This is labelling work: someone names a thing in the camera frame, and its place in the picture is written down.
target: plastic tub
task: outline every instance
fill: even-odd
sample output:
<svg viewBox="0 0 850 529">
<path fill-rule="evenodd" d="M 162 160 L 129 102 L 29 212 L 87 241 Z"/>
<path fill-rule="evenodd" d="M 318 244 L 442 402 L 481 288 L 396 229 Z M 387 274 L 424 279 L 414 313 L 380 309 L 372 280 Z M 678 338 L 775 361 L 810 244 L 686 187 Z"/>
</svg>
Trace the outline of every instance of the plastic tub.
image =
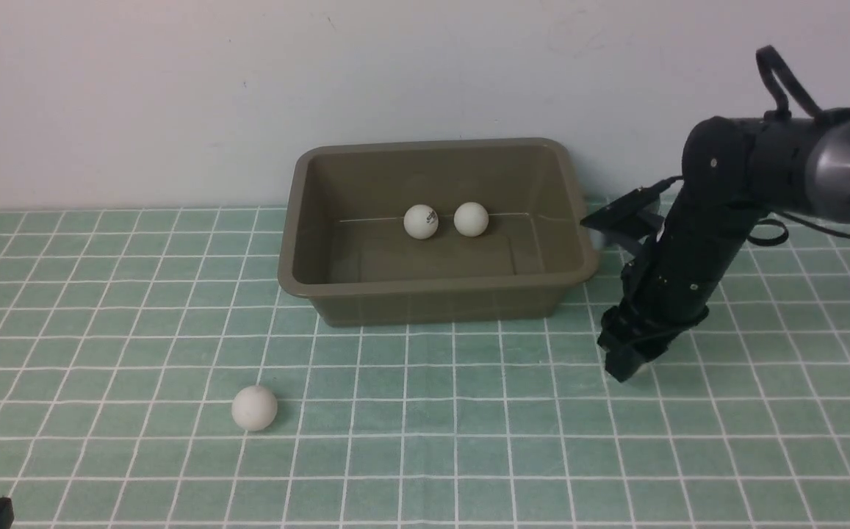
<svg viewBox="0 0 850 529">
<path fill-rule="evenodd" d="M 467 201 L 480 237 L 454 228 Z M 427 204 L 420 241 L 405 211 Z M 598 268 L 568 151 L 542 138 L 321 147 L 294 172 L 278 281 L 331 327 L 537 318 Z"/>
</svg>

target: black robotic arm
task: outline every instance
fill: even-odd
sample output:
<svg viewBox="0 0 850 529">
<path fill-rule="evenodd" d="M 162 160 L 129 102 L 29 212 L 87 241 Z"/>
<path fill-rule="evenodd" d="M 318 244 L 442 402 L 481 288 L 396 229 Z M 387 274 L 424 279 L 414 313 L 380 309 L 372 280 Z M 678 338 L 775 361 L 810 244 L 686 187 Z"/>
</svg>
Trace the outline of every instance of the black robotic arm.
<svg viewBox="0 0 850 529">
<path fill-rule="evenodd" d="M 617 381 L 704 320 L 745 241 L 787 240 L 770 214 L 850 237 L 797 217 L 850 223 L 850 108 L 818 107 L 773 47 L 757 51 L 757 66 L 776 110 L 763 118 L 702 121 L 686 140 L 681 177 L 634 190 L 582 220 L 634 255 L 622 271 L 623 298 L 604 312 L 598 339 L 605 369 Z M 791 117 L 781 84 L 808 118 Z M 646 211 L 677 180 L 682 187 L 666 219 Z M 783 232 L 752 237 L 761 224 Z"/>
</svg>

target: black cable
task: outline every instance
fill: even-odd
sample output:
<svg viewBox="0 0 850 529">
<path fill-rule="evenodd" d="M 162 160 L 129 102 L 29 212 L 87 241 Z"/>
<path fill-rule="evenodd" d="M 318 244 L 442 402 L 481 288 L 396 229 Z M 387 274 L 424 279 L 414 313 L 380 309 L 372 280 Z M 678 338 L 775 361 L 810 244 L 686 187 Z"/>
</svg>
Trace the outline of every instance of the black cable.
<svg viewBox="0 0 850 529">
<path fill-rule="evenodd" d="M 791 215 L 790 213 L 785 213 L 783 211 L 774 211 L 774 214 L 780 215 L 780 217 L 787 218 L 787 220 L 792 220 L 792 221 L 794 221 L 798 224 L 801 224 L 803 226 L 807 226 L 808 228 L 811 228 L 812 230 L 819 231 L 819 232 L 821 232 L 821 234 L 832 235 L 832 237 L 839 237 L 839 238 L 842 238 L 842 239 L 850 239 L 850 234 L 848 232 L 836 231 L 836 230 L 831 230 L 830 228 L 824 228 L 824 227 L 822 227 L 818 224 L 814 224 L 813 222 L 810 222 L 809 220 L 804 220 L 804 218 L 797 217 L 797 215 Z"/>
</svg>

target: white wall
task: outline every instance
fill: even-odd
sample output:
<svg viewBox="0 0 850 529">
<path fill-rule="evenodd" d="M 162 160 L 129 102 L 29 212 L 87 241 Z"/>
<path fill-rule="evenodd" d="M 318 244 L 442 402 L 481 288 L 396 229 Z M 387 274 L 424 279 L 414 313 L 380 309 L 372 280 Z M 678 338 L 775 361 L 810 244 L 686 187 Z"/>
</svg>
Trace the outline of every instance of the white wall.
<svg viewBox="0 0 850 529">
<path fill-rule="evenodd" d="M 593 192 L 771 106 L 850 104 L 841 0 L 0 0 L 0 208 L 280 204 L 324 144 L 545 135 Z"/>
</svg>

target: ping pong ball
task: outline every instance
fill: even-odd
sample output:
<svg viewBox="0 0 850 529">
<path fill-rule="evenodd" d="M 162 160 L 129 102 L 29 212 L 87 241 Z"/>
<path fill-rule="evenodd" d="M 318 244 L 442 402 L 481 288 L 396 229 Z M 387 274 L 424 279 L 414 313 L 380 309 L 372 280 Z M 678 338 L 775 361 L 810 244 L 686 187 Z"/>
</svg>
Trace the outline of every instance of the ping pong ball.
<svg viewBox="0 0 850 529">
<path fill-rule="evenodd" d="M 414 205 L 405 212 L 405 232 L 412 237 L 424 240 L 438 231 L 438 213 L 424 204 Z"/>
<path fill-rule="evenodd" d="M 278 398 L 264 386 L 249 386 L 232 401 L 232 419 L 246 431 L 267 428 L 277 414 Z"/>
<path fill-rule="evenodd" d="M 476 202 L 461 204 L 454 214 L 454 227 L 466 237 L 477 237 L 486 230 L 489 224 L 489 215 L 486 209 Z"/>
</svg>

